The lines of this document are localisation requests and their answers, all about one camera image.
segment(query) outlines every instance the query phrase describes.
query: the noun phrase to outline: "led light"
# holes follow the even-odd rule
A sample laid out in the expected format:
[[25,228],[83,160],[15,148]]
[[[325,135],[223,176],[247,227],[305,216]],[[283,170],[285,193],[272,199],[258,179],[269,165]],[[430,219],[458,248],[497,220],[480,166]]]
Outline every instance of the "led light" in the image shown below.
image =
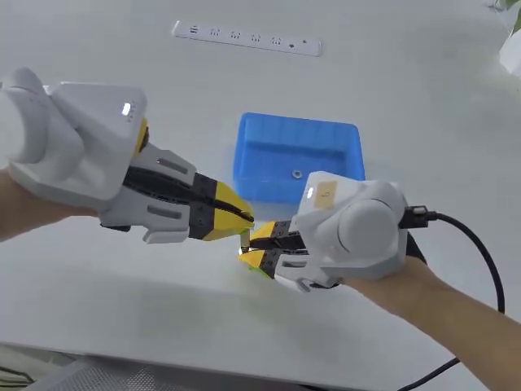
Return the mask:
[[130,112],[130,103],[127,102],[123,105],[123,110],[121,110],[121,114],[123,114],[124,116],[128,116],[129,112]]

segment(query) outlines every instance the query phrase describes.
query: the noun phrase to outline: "black cord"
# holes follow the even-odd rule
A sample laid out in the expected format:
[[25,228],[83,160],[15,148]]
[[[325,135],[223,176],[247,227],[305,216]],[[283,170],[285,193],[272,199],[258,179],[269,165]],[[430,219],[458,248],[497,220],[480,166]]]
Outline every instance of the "black cord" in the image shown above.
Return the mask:
[[22,376],[25,379],[27,379],[27,381],[29,383],[34,383],[34,379],[29,374],[27,374],[25,372],[15,371],[14,369],[5,368],[5,367],[0,367],[0,371],[4,371],[6,373],[11,373],[12,375]]
[[302,387],[303,389],[310,389],[311,391],[327,391],[327,389],[315,387],[314,385],[299,384],[299,386]]
[[[475,246],[478,248],[479,252],[483,256],[483,259],[485,260],[485,263],[487,264],[488,271],[490,272],[490,275],[492,276],[492,280],[494,282],[494,287],[496,289],[497,310],[499,312],[501,312],[502,314],[504,314],[505,313],[505,291],[503,290],[503,283],[501,282],[501,276],[499,275],[499,272],[497,271],[497,267],[496,267],[496,264],[494,263],[492,256],[488,252],[487,248],[485,247],[485,245],[483,244],[481,239],[479,239],[479,237],[468,226],[466,226],[465,224],[456,220],[453,217],[447,216],[446,214],[427,211],[427,208],[424,208],[424,207],[411,207],[408,210],[414,215],[415,218],[418,219],[418,216],[420,216],[420,218],[419,218],[420,222],[419,222],[418,226],[427,226],[427,224],[422,224],[422,222],[421,222],[422,218],[424,219],[425,223],[428,223],[429,221],[441,220],[442,222],[447,222],[448,224],[455,226],[461,232],[463,232],[470,240],[472,240],[472,243],[475,244]],[[428,375],[415,381],[414,383],[411,383],[409,385],[406,385],[405,387],[402,387],[401,389],[398,389],[398,391],[410,391],[411,389],[416,389],[417,387],[426,384],[428,381],[441,375],[443,372],[447,371],[448,369],[454,367],[455,365],[457,365],[459,363],[460,363],[459,359],[453,358],[452,360],[445,363],[441,367],[435,369]]]
[[0,377],[0,384],[4,384],[4,383],[8,383],[8,384],[25,384],[25,385],[32,384],[32,383],[29,383],[27,380],[14,380],[14,379],[5,379],[3,377]]

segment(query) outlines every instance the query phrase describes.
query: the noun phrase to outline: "electrical outlet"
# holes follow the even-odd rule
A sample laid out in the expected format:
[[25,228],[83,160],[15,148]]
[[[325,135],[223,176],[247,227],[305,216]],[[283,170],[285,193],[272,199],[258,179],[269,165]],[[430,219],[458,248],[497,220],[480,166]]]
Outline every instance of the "electrical outlet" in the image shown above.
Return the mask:
[[198,41],[225,43],[236,46],[247,46],[269,51],[283,51],[296,55],[312,55],[318,57],[322,53],[322,43],[312,37],[287,37],[237,29],[210,24],[188,23],[178,20],[173,27],[172,35],[179,38],[190,38]]

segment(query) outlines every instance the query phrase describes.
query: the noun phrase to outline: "blue plastic bin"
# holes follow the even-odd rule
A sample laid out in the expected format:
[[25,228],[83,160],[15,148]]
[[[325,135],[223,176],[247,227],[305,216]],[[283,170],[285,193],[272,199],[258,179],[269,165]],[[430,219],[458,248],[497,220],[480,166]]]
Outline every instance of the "blue plastic bin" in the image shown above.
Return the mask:
[[339,122],[243,114],[234,158],[245,200],[298,204],[309,173],[366,179],[358,128]]

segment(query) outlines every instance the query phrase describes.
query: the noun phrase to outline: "white table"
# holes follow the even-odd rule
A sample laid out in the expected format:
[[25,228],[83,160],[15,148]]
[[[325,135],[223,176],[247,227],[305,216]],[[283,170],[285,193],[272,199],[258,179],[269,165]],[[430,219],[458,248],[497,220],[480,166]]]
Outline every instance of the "white table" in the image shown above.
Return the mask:
[[[177,19],[310,34],[324,53],[173,39]],[[505,38],[474,0],[18,0],[0,5],[0,72],[142,86],[152,141],[229,182],[243,112],[355,123],[368,177],[473,227],[521,319],[521,83],[497,62]],[[83,217],[2,244],[0,340],[373,390],[450,358],[347,288],[299,295],[258,278],[236,238],[146,246],[142,234]],[[463,236],[442,223],[415,235],[436,272],[494,303]],[[480,387],[459,367],[424,389]]]

